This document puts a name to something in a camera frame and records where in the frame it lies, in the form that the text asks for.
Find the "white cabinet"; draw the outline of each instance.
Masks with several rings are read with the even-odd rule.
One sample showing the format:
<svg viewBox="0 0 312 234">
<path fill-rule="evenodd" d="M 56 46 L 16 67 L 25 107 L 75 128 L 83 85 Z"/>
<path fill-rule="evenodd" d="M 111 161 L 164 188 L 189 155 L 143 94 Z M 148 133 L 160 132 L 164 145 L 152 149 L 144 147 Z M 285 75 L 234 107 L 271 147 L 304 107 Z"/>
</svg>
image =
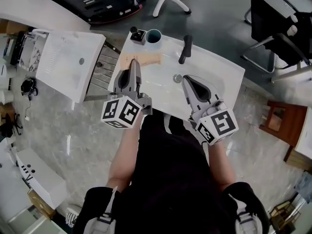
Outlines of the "white cabinet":
<svg viewBox="0 0 312 234">
<path fill-rule="evenodd" d="M 17 153 L 19 169 L 35 192 L 53 209 L 67 198 L 66 182 L 32 150 Z"/>
</svg>

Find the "white box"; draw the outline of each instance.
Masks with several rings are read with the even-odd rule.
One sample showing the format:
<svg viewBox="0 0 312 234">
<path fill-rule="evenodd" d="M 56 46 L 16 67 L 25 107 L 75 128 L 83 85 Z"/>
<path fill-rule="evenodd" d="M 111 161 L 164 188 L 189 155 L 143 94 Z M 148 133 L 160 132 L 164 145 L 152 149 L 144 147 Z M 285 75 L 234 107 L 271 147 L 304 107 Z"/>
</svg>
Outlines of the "white box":
<svg viewBox="0 0 312 234">
<path fill-rule="evenodd" d="M 229 108 L 201 118 L 196 125 L 209 145 L 231 136 L 238 129 L 233 110 Z"/>
<path fill-rule="evenodd" d="M 32 150 L 17 152 L 19 169 L 31 188 L 55 209 L 67 198 L 66 182 Z"/>
<path fill-rule="evenodd" d="M 118 129 L 133 128 L 141 109 L 128 96 L 105 101 L 101 121 Z"/>
</svg>

